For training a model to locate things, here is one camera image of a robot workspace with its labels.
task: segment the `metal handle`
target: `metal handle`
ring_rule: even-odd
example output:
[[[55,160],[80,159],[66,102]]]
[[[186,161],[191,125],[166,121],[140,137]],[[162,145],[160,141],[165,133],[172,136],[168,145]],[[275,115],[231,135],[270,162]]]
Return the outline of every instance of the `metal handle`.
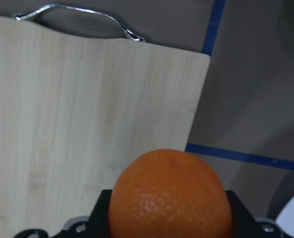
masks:
[[[146,40],[144,38],[135,35],[130,30],[123,27],[114,17],[112,17],[112,16],[110,16],[110,15],[108,15],[106,13],[103,13],[103,12],[100,12],[100,11],[95,11],[95,10],[92,10],[92,9],[84,9],[84,8],[79,8],[79,7],[74,7],[74,6],[68,6],[68,5],[62,5],[62,4],[53,3],[53,4],[44,5],[44,6],[38,8],[37,10],[35,10],[33,12],[13,14],[13,17],[16,18],[19,21],[21,21],[21,20],[34,21],[35,17],[38,16],[40,13],[42,13],[42,12],[48,10],[48,9],[55,8],[55,7],[65,8],[65,9],[70,9],[70,10],[76,10],[76,11],[82,11],[82,12],[87,12],[87,13],[107,17],[110,20],[112,20],[114,23],[117,24],[117,26],[123,31],[124,36],[125,36],[126,39],[129,39],[129,40],[132,40],[132,41],[146,42]]]

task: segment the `orange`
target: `orange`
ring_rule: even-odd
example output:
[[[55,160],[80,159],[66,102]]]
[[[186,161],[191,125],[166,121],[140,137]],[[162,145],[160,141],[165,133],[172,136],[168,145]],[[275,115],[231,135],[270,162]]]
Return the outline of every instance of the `orange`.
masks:
[[[219,176],[170,149],[140,156],[120,175],[108,220],[111,238],[230,238],[233,229]]]

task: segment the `gray floor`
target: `gray floor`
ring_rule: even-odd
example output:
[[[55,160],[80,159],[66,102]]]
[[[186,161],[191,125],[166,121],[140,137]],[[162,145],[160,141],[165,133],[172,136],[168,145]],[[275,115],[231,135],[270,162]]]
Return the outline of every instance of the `gray floor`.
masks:
[[[190,143],[294,161],[294,1],[226,1]],[[203,156],[255,216],[275,218],[294,171]]]
[[[118,16],[149,42],[199,52],[213,1],[64,2]],[[3,0],[0,14],[46,3]],[[113,34],[112,26],[106,31],[90,16],[62,10],[39,20],[78,35]],[[294,161],[294,0],[226,1],[189,142]],[[275,218],[294,194],[294,171],[201,157],[254,216]]]

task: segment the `cutting board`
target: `cutting board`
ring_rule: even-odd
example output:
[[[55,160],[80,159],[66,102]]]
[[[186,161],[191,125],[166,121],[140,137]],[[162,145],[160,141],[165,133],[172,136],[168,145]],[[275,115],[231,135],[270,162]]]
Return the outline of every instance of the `cutting board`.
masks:
[[[184,150],[209,60],[0,17],[0,238],[53,236],[137,156]]]

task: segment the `blue tape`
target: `blue tape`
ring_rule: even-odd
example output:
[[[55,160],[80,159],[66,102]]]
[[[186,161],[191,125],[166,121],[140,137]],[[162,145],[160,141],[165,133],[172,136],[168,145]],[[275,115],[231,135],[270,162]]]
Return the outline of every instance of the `blue tape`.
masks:
[[[232,150],[219,149],[204,145],[196,145],[188,143],[186,145],[186,152],[214,156],[229,160],[236,160],[247,163],[254,163],[264,166],[270,166],[279,169],[294,170],[294,161],[275,159],[271,157],[246,154]]]
[[[202,53],[209,56],[212,55],[214,43],[216,40],[218,28],[220,26],[225,0],[215,0],[213,3],[210,21],[207,27],[206,36],[204,39]]]

